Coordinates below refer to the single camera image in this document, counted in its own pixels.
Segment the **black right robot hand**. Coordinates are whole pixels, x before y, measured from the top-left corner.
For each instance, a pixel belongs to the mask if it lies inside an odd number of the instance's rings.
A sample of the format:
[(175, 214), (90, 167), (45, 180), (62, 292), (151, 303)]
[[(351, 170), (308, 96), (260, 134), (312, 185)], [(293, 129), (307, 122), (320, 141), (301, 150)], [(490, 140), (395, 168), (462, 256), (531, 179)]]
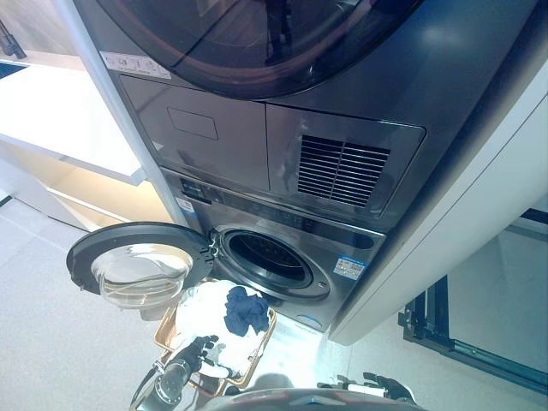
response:
[(393, 378), (387, 378), (373, 372), (362, 373), (363, 382), (359, 384), (342, 375), (337, 376), (336, 384), (317, 383), (319, 389), (347, 390), (371, 396), (379, 396), (395, 401), (417, 404), (414, 393), (404, 384)]

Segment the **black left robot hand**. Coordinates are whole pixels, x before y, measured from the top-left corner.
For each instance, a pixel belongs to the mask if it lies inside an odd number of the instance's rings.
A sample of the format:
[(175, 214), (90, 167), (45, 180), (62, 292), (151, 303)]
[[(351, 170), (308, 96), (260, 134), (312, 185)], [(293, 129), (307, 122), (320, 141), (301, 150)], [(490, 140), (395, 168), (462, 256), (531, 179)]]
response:
[(197, 372), (203, 363), (214, 366), (215, 363), (207, 355), (215, 347), (219, 337), (216, 335), (206, 337), (196, 337), (186, 348), (182, 349), (176, 356), (178, 360), (183, 360), (192, 372)]

